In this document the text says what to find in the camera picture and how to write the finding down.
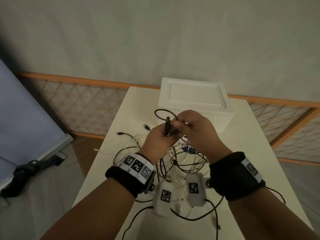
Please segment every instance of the forearm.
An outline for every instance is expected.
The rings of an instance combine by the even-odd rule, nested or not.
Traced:
[[[310,239],[319,237],[267,188],[235,201],[229,207],[246,240]]]
[[[133,203],[133,195],[109,178],[60,218],[41,240],[115,239]]]

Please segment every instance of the wrist strap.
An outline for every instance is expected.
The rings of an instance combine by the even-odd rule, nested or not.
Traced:
[[[228,201],[247,196],[266,186],[261,174],[243,152],[234,152],[210,165],[210,185]]]
[[[122,159],[116,166],[106,171],[106,178],[112,177],[124,186],[135,198],[148,190],[153,181],[154,166],[146,158],[132,153]]]

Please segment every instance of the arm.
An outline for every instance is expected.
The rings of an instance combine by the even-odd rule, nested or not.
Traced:
[[[171,124],[188,137],[191,145],[204,154],[210,164],[232,153],[219,139],[211,122],[201,114],[187,110],[180,113],[178,119]],[[260,188],[228,204],[246,240],[320,239],[267,188]]]
[[[182,135],[163,137],[164,128],[164,124],[153,128],[139,150],[153,165]],[[134,200],[134,196],[125,187],[113,178],[108,178],[60,218],[41,240],[115,239]]]

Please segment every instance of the person's left hand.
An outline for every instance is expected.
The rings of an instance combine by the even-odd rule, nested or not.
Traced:
[[[165,124],[154,127],[146,137],[139,153],[145,156],[155,165],[168,151],[169,147],[178,141],[183,133],[178,133],[168,137],[164,137]]]

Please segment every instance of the styrofoam box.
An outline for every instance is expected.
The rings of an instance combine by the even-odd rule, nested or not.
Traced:
[[[229,98],[220,82],[193,81],[162,78],[159,108],[168,109],[178,115],[188,109],[195,110],[207,117],[217,133],[222,133],[234,115]],[[161,118],[170,116],[168,112],[158,111]]]

